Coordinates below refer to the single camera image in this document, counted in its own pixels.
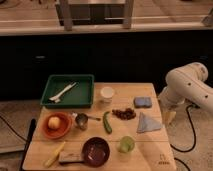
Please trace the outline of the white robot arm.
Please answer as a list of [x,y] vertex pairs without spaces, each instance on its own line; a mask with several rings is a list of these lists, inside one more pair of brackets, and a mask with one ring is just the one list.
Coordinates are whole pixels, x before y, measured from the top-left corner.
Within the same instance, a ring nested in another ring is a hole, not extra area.
[[176,115],[175,108],[185,100],[213,114],[213,88],[205,84],[207,78],[208,70],[199,62],[172,69],[166,74],[166,86],[158,96],[165,125],[171,123]]

